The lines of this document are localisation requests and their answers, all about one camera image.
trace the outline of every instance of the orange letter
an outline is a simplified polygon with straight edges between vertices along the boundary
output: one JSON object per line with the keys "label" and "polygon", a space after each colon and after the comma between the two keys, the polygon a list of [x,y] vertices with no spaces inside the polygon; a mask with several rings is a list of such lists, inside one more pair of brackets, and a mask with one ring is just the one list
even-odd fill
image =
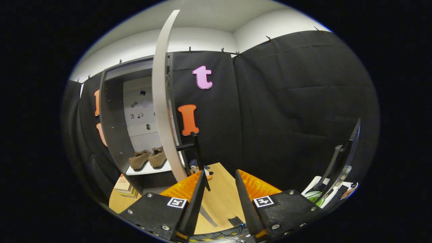
{"label": "orange letter", "polygon": [[99,90],[97,90],[95,92],[95,97],[96,97],[96,111],[95,111],[95,116],[99,115]]}
{"label": "orange letter", "polygon": [[98,131],[99,131],[99,136],[101,136],[102,143],[104,143],[104,145],[105,145],[106,147],[108,147],[107,142],[105,142],[105,136],[104,136],[104,133],[103,133],[103,131],[102,131],[102,125],[101,125],[101,123],[96,124],[96,128],[97,128]]}
{"label": "orange letter", "polygon": [[191,132],[198,133],[200,130],[195,125],[194,111],[197,109],[196,105],[184,105],[178,108],[178,111],[183,117],[184,130],[181,132],[184,136],[189,136]]}

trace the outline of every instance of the curtain clip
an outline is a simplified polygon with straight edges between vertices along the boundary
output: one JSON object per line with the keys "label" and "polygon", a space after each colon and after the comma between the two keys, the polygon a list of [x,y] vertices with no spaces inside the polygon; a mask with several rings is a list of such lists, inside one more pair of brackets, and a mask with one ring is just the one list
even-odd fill
{"label": "curtain clip", "polygon": [[[315,26],[314,26],[314,27],[315,27]],[[319,30],[318,28],[316,28],[316,27],[315,27],[315,29],[317,29],[317,30],[318,30],[318,31],[319,31],[320,33],[322,33],[322,31],[321,31],[321,30]]]}

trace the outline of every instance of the green object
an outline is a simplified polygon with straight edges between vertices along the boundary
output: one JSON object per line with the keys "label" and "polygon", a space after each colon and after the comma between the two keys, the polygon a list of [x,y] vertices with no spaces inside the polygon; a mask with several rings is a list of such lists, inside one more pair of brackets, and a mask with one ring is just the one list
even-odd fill
{"label": "green object", "polygon": [[[321,196],[322,192],[309,192],[306,193],[305,197],[309,199],[311,202],[315,203],[315,201]],[[325,197],[321,198],[318,203],[315,203],[318,207],[320,207],[325,202]]]}

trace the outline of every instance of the wooden table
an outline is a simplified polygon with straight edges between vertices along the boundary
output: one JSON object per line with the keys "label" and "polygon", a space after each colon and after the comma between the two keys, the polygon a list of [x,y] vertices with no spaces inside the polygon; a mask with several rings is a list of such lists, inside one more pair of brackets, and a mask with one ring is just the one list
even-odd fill
{"label": "wooden table", "polygon": [[[204,190],[201,207],[213,219],[217,227],[213,226],[200,213],[194,234],[207,234],[233,228],[228,219],[236,216],[245,222],[234,177],[220,163],[209,165],[209,167],[209,171],[214,172],[213,178],[209,181],[211,191]],[[127,198],[113,190],[109,207],[116,213],[121,213],[140,197],[141,195],[138,195],[138,198]]]}

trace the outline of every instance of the brown slipper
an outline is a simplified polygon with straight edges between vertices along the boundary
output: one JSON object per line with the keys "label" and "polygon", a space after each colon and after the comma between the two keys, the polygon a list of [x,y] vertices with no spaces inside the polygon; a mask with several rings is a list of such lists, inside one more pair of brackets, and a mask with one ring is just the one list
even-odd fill
{"label": "brown slipper", "polygon": [[162,147],[153,148],[153,154],[149,156],[150,165],[153,168],[160,167],[166,161],[165,152]]}
{"label": "brown slipper", "polygon": [[129,158],[130,167],[134,170],[140,170],[148,160],[149,156],[150,152],[148,150],[135,152],[135,157]]}

